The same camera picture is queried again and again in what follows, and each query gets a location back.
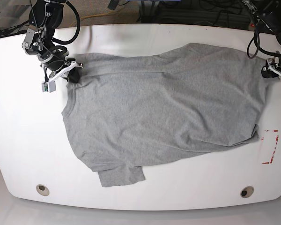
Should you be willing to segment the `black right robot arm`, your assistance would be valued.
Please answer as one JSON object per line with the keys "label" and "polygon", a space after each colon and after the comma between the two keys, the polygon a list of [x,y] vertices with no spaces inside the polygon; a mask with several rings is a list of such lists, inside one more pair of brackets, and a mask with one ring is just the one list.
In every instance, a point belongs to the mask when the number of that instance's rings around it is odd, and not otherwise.
{"label": "black right robot arm", "polygon": [[[82,66],[74,58],[69,58],[66,45],[73,43],[79,35],[81,21],[78,11],[67,0],[38,0],[30,4],[29,26],[26,31],[22,48],[27,55],[35,55],[44,70],[44,82],[60,75],[68,82],[78,83],[77,67]],[[68,41],[54,37],[55,29],[63,19],[64,6],[68,6],[74,13],[77,27],[74,36]]]}

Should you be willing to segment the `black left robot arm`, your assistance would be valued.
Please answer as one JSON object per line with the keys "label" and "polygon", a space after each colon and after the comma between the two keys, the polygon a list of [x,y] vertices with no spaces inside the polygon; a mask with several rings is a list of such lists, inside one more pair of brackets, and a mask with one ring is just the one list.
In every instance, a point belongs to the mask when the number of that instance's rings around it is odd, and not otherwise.
{"label": "black left robot arm", "polygon": [[281,45],[281,0],[241,0],[240,4],[248,13],[254,26],[253,38],[248,44],[246,54],[253,59],[261,52],[267,56],[261,69],[264,78],[281,78],[281,53],[270,52],[261,47],[260,33],[271,32]]}

